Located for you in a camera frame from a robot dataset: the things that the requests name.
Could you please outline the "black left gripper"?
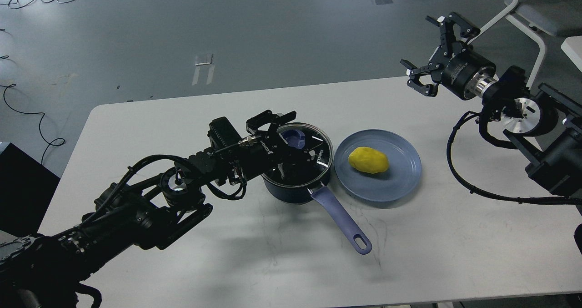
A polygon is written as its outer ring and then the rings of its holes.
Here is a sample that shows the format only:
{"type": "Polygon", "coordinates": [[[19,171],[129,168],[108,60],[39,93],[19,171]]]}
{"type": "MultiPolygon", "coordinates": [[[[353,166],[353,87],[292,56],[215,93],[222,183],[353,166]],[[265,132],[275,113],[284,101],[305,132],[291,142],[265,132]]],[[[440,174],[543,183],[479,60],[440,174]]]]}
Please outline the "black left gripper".
{"type": "Polygon", "coordinates": [[[245,180],[272,170],[274,183],[310,183],[319,178],[329,168],[329,144],[322,137],[288,141],[302,151],[312,152],[314,157],[299,157],[287,162],[291,149],[277,135],[278,128],[290,123],[296,116],[296,111],[282,114],[266,110],[251,117],[246,121],[249,134],[246,140],[254,142],[249,146],[235,146],[227,155],[227,161],[245,180]]]}

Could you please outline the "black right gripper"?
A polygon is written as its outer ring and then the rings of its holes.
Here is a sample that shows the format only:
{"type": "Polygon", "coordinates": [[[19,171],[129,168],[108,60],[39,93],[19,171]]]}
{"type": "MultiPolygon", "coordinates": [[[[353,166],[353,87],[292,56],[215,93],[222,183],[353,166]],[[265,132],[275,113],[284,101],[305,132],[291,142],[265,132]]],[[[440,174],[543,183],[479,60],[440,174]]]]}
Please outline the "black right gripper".
{"type": "Polygon", "coordinates": [[[482,30],[457,12],[449,12],[437,19],[426,16],[426,20],[439,27],[440,45],[432,55],[432,62],[426,66],[416,67],[410,61],[400,60],[409,76],[407,86],[427,97],[435,97],[441,85],[461,100],[474,98],[478,79],[493,76],[496,72],[492,61],[468,45],[468,41],[476,38],[482,30]],[[422,83],[422,76],[432,76],[433,82],[422,83]]]}

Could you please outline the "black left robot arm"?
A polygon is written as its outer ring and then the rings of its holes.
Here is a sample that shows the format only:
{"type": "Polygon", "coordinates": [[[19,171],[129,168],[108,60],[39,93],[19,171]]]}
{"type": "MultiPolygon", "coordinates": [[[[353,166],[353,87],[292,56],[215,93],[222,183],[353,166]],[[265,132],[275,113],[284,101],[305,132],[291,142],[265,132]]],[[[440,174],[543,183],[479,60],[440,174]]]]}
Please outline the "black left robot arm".
{"type": "Polygon", "coordinates": [[[316,163],[316,149],[282,135],[295,118],[295,111],[266,110],[247,120],[246,137],[226,117],[214,119],[209,148],[189,157],[144,157],[95,200],[95,211],[81,223],[53,236],[2,243],[1,306],[75,308],[78,296],[87,295],[99,308],[102,294],[83,281],[130,246],[164,250],[193,229],[213,210],[204,186],[221,199],[240,200],[249,180],[281,164],[316,163]]]}

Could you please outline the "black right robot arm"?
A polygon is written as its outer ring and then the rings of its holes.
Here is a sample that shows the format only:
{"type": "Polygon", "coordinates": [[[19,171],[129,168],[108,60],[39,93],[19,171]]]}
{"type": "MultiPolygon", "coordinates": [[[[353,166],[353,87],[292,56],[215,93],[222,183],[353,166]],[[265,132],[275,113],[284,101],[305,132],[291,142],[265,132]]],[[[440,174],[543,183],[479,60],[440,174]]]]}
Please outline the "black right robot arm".
{"type": "Polygon", "coordinates": [[[427,97],[444,86],[463,101],[479,98],[482,109],[468,111],[453,126],[446,157],[455,179],[470,193],[503,202],[539,206],[581,206],[575,193],[581,190],[581,105],[559,90],[541,83],[532,94],[525,71],[511,66],[495,78],[496,65],[474,51],[472,39],[482,32],[457,12],[426,20],[438,27],[439,45],[425,66],[402,59],[407,85],[427,97]],[[457,173],[452,145],[463,124],[476,120],[480,137],[489,144],[517,150],[528,160],[525,172],[547,190],[548,197],[508,197],[483,190],[457,173]]]}

